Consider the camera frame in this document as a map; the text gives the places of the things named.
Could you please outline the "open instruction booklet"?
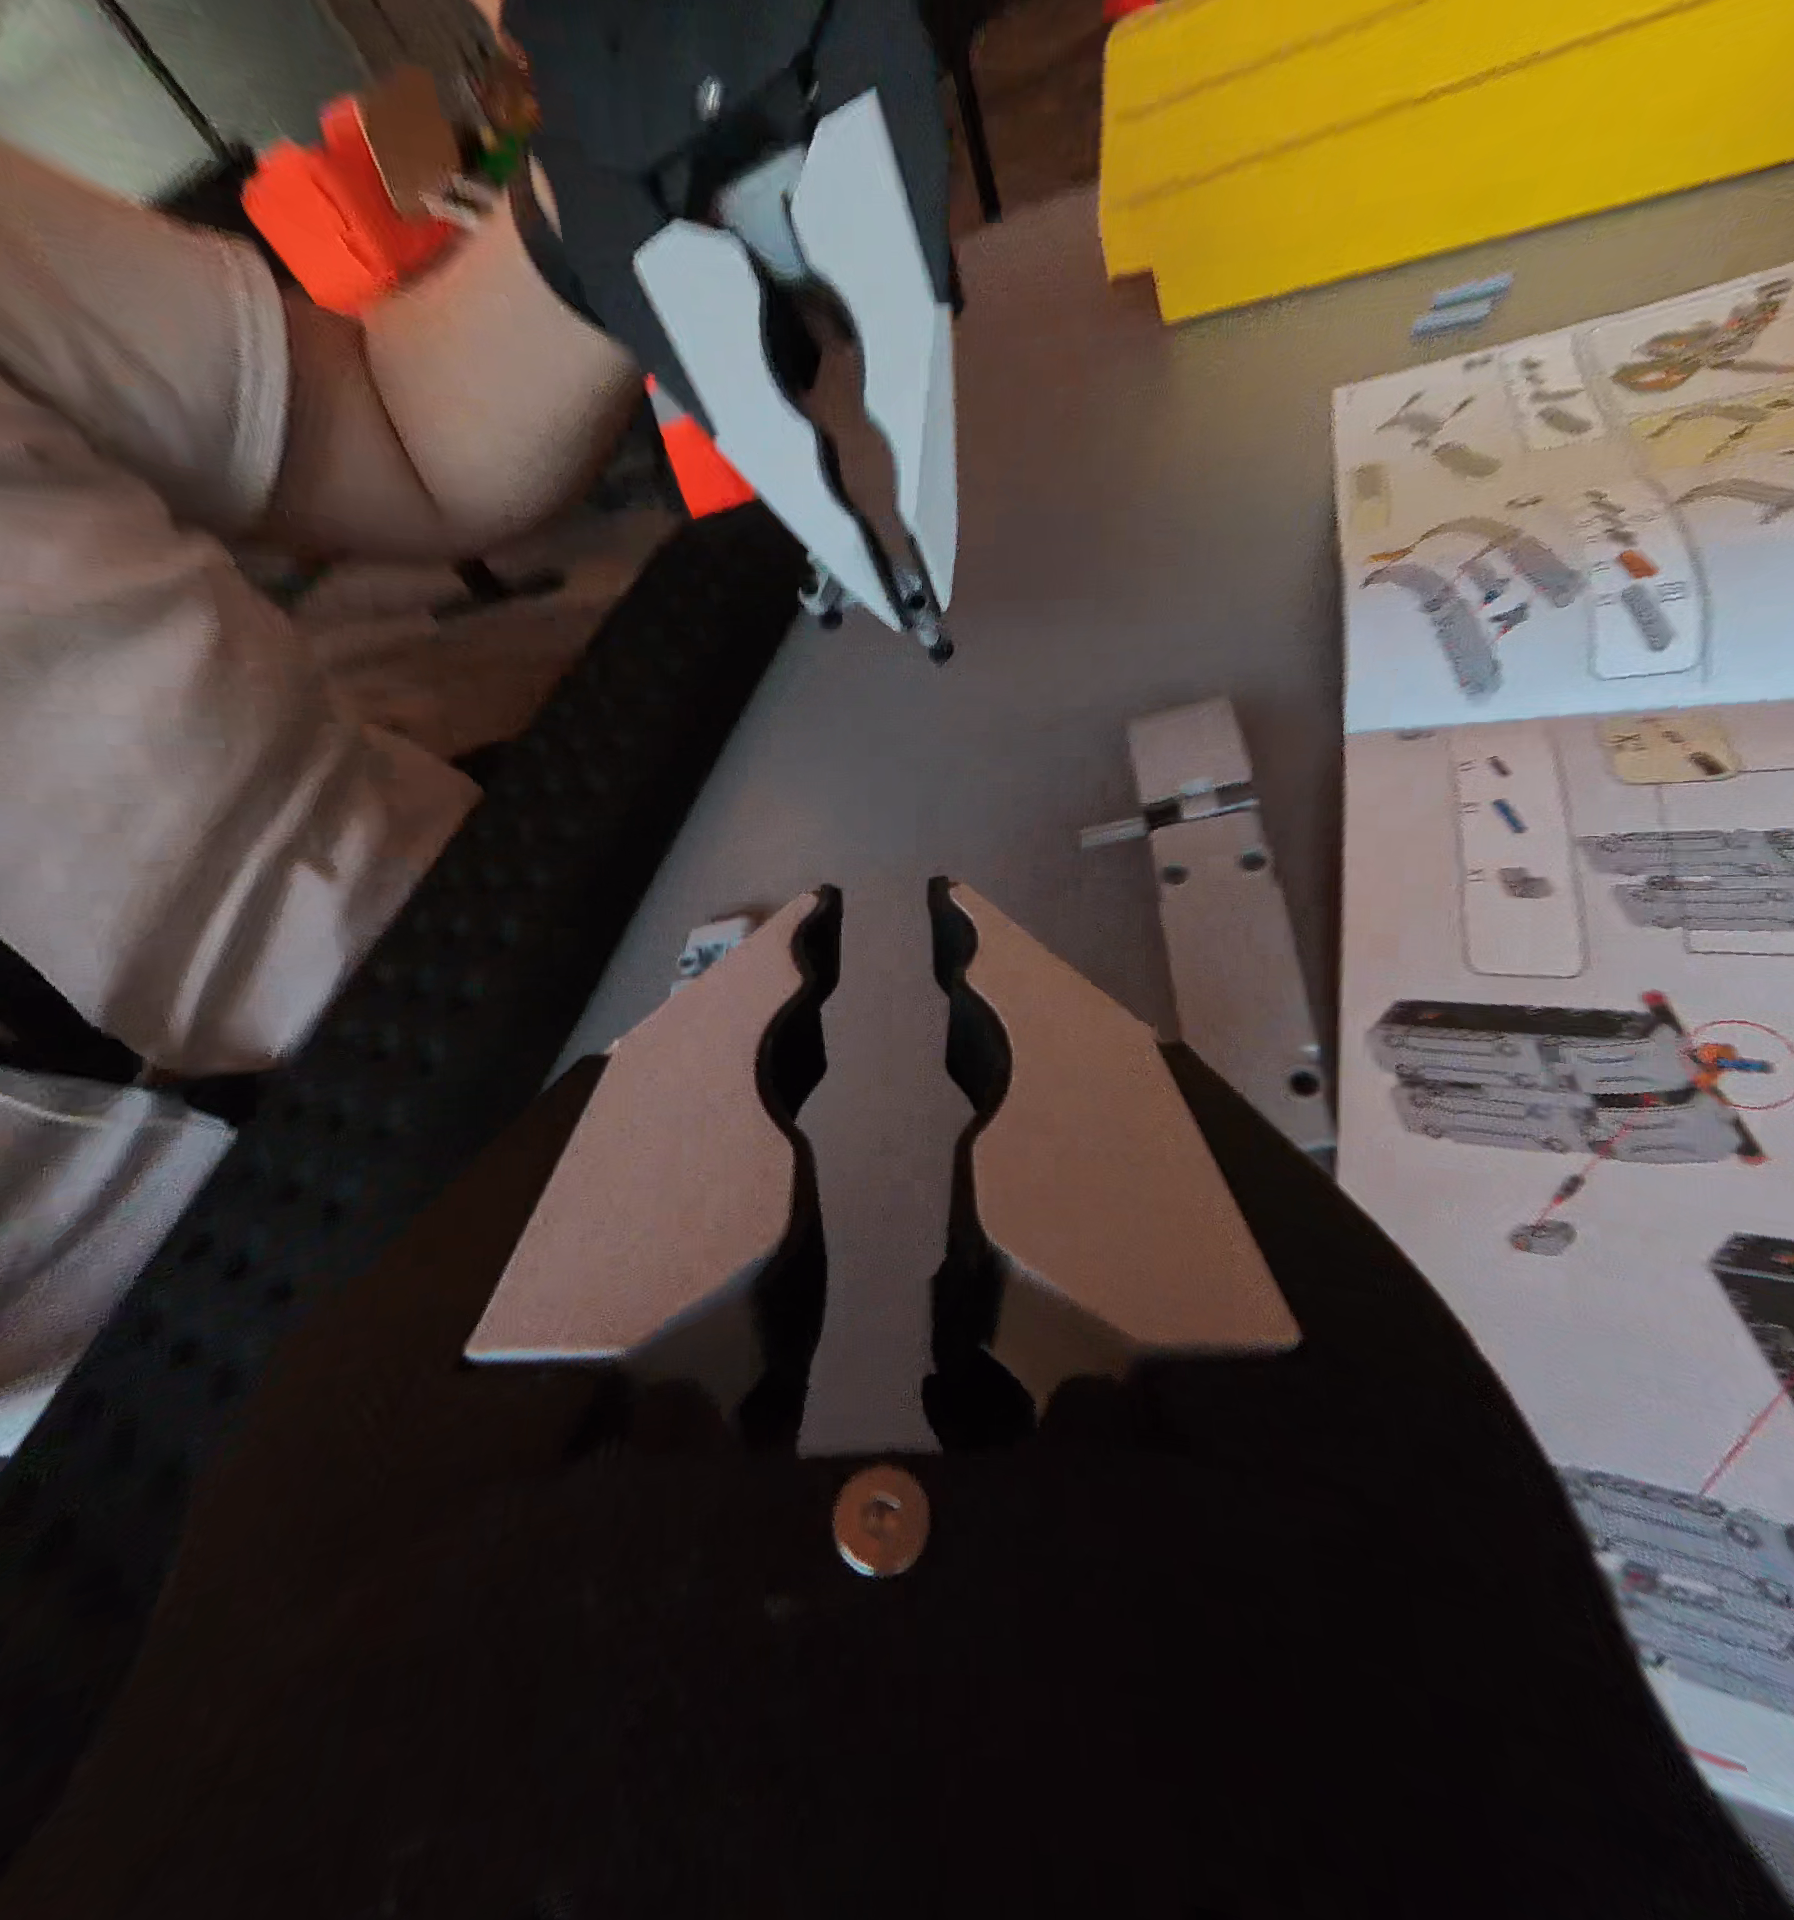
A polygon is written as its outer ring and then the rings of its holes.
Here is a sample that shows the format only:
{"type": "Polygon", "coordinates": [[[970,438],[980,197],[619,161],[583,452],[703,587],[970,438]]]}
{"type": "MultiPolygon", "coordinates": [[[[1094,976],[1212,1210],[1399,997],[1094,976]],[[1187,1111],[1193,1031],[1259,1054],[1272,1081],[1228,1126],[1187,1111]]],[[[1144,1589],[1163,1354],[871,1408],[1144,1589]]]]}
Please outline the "open instruction booklet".
{"type": "Polygon", "coordinates": [[[1794,1825],[1794,262],[1332,428],[1339,1173],[1794,1825]]]}

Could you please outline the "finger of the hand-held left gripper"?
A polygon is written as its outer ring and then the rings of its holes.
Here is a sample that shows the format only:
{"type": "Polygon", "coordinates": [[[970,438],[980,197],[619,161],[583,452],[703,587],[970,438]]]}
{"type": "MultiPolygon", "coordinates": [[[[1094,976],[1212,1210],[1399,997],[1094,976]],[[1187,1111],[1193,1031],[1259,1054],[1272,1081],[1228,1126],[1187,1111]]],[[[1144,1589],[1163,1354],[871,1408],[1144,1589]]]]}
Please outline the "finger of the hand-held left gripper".
{"type": "Polygon", "coordinates": [[[891,557],[867,530],[822,441],[812,441],[796,533],[838,593],[875,618],[942,618],[958,559],[953,310],[928,263],[873,90],[817,124],[790,211],[807,263],[855,329],[863,406],[889,452],[911,559],[891,557]]]}
{"type": "Polygon", "coordinates": [[[637,252],[635,269],[722,457],[849,599],[891,631],[909,629],[889,566],[841,492],[823,432],[780,381],[764,280],[741,239],[675,220],[637,252]]]}

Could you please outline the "person's left forearm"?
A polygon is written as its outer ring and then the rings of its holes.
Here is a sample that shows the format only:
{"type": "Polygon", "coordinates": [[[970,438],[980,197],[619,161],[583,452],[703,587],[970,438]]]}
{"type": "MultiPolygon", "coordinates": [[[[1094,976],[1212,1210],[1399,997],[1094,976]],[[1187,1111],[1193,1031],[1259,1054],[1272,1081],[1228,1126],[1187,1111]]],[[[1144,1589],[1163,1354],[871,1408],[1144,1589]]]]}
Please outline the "person's left forearm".
{"type": "Polygon", "coordinates": [[[645,373],[539,273],[544,182],[512,186],[359,319],[284,293],[290,396],[262,541],[299,559],[460,561],[591,492],[645,373]]]}

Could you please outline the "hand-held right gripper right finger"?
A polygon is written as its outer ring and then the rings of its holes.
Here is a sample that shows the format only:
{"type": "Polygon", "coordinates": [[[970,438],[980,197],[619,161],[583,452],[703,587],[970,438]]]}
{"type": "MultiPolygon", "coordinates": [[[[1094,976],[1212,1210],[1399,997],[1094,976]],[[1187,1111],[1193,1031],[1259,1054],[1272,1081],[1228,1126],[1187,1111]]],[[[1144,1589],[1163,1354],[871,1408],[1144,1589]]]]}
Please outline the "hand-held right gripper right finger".
{"type": "Polygon", "coordinates": [[[1072,1379],[1285,1357],[1293,1307],[1157,1031],[981,894],[928,886],[970,1108],[932,1284],[932,1420],[1039,1420],[1072,1379]]]}

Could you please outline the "grey hinged panel assembly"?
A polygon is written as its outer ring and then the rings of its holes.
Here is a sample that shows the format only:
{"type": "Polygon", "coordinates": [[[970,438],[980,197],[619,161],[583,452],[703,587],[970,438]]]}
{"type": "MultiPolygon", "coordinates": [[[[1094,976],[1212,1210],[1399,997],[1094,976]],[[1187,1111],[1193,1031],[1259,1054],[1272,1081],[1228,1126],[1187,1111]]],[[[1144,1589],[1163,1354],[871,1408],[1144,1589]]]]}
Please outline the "grey hinged panel assembly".
{"type": "Polygon", "coordinates": [[[1331,1068],[1234,708],[1205,699],[1151,712],[1124,741],[1136,800],[1078,845],[1148,853],[1177,1037],[1332,1172],[1331,1068]]]}

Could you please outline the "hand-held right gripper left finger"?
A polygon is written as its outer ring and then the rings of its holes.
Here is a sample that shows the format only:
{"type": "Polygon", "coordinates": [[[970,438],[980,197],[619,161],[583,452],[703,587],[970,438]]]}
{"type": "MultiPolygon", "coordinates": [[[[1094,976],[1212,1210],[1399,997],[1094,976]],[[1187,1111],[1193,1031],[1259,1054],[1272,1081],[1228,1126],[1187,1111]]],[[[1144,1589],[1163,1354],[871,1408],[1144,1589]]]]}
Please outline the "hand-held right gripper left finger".
{"type": "Polygon", "coordinates": [[[728,1420],[799,1420],[828,1251],[801,1116],[843,892],[790,899],[596,1059],[573,1133],[464,1359],[691,1381],[728,1420]]]}

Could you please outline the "grey panel brick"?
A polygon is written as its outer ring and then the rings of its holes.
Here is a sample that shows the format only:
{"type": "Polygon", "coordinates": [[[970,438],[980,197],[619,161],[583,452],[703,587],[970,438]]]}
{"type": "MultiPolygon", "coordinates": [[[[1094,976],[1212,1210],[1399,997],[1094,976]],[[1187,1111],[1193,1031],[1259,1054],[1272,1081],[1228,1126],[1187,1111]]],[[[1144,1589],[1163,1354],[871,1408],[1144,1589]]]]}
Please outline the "grey panel brick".
{"type": "Polygon", "coordinates": [[[759,925],[759,917],[748,912],[722,917],[704,925],[693,925],[675,958],[669,995],[680,993],[688,983],[701,978],[704,972],[712,972],[712,968],[717,967],[717,961],[729,952],[741,947],[759,929],[759,925]]]}

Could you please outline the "person's grey trousers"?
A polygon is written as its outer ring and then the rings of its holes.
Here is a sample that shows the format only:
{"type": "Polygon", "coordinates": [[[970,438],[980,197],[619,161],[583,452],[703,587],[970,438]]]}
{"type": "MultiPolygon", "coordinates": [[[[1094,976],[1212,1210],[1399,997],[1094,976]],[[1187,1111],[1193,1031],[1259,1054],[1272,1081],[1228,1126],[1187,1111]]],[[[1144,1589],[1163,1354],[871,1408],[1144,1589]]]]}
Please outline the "person's grey trousers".
{"type": "Polygon", "coordinates": [[[224,1120],[164,1091],[0,1063],[0,1456],[232,1141],[224,1120]]]}

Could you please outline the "person's beige shirt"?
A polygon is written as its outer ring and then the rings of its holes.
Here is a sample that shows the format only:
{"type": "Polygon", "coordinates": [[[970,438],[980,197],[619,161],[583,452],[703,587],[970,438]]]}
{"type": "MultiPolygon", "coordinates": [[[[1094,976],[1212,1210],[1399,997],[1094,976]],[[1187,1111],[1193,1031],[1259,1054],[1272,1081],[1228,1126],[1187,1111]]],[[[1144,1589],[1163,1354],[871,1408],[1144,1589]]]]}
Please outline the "person's beige shirt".
{"type": "Polygon", "coordinates": [[[293,1054],[479,797],[237,567],[290,373],[247,242],[0,141],[0,942],[173,1072],[293,1054]]]}

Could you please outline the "yellow plastic bin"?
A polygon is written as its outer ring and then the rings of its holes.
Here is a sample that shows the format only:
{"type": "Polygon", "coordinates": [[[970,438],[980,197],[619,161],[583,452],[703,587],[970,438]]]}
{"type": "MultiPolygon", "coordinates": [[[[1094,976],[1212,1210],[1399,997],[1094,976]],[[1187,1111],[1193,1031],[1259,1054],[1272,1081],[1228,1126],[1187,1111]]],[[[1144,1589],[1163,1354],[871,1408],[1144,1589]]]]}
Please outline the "yellow plastic bin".
{"type": "Polygon", "coordinates": [[[1794,161],[1794,2],[1177,2],[1112,27],[1100,242],[1165,322],[1794,161]]]}

